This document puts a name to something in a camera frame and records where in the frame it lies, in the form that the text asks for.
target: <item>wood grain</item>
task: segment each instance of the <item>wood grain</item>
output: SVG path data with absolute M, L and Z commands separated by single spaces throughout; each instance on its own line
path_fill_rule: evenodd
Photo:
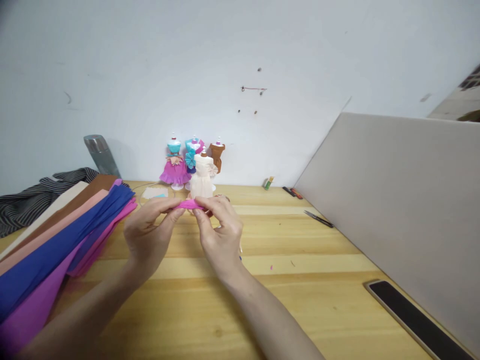
M 135 190 L 138 196 L 143 189 Z M 390 279 L 338 230 L 303 214 L 318 214 L 307 200 L 275 187 L 218 185 L 215 193 L 227 195 L 242 217 L 245 266 L 327 359 L 430 359 L 362 285 Z M 122 231 L 123 223 L 90 271 L 67 282 L 52 317 L 122 266 L 128 256 Z M 180 219 L 160 268 L 120 309 L 95 343 L 93 357 L 264 359 L 204 257 L 195 217 L 186 213 Z

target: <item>metal water bottle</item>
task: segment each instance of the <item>metal water bottle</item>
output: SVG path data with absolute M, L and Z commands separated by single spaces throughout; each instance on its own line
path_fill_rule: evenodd
M 122 178 L 107 141 L 102 135 L 87 135 L 83 137 L 83 141 L 100 174 Z

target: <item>finger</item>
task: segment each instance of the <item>finger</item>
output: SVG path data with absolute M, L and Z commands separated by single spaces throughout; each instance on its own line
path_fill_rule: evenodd
M 225 195 L 214 196 L 211 198 L 213 201 L 220 203 L 223 205 L 226 211 L 228 211 L 231 215 L 236 215 L 235 209 L 232 206 L 232 203 Z
M 220 221 L 220 224 L 227 221 L 229 214 L 225 209 L 225 206 L 221 202 L 215 201 L 213 197 L 206 198 L 202 196 L 197 196 L 195 198 L 195 201 L 197 204 L 203 206 L 204 208 L 211 210 L 213 216 L 215 216 L 218 221 Z
M 200 209 L 193 209 L 193 214 L 196 217 L 196 222 L 198 223 L 198 228 L 200 229 L 201 235 L 208 235 L 214 231 L 212 228 L 212 223 L 205 212 Z
M 184 214 L 185 209 L 175 209 L 170 211 L 161 221 L 155 231 L 159 232 L 162 240 L 170 240 L 174 231 L 175 223 Z
M 160 214 L 178 206 L 182 200 L 178 197 L 153 197 L 138 212 L 138 218 L 144 223 L 154 223 Z

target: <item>left hand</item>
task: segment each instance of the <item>left hand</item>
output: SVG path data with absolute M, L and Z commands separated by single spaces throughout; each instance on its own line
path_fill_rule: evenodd
M 154 197 L 125 221 L 123 234 L 130 250 L 129 262 L 141 270 L 144 281 L 153 275 L 162 262 L 174 225 L 185 209 L 171 210 L 159 225 L 155 225 L 155 221 L 160 214 L 181 202 L 178 197 Z

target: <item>miniature mannequin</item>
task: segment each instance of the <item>miniature mannequin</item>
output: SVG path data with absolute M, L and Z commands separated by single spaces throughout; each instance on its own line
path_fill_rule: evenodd
M 225 150 L 225 144 L 222 144 L 220 142 L 219 136 L 216 143 L 211 143 L 209 148 L 211 149 L 211 157 L 213 158 L 213 164 L 218 168 L 218 174 L 220 174 L 220 170 L 222 169 L 222 160 L 220 160 L 220 156 Z
M 167 146 L 169 152 L 166 157 L 165 168 L 160 175 L 160 180 L 171 184 L 173 190 L 181 190 L 184 184 L 189 181 L 191 175 L 187 173 L 184 159 L 180 155 L 182 143 L 177 140 L 174 132 Z
M 214 165 L 214 159 L 207 156 L 205 146 L 200 154 L 195 155 L 196 172 L 190 180 L 191 198 L 197 196 L 211 198 L 214 195 L 212 190 L 211 177 L 217 174 L 217 167 Z
M 186 155 L 185 155 L 185 163 L 186 163 L 186 172 L 189 174 L 195 174 L 195 154 L 198 154 L 197 150 L 200 149 L 199 139 L 193 135 L 193 138 L 190 140 L 185 141 L 186 146 Z

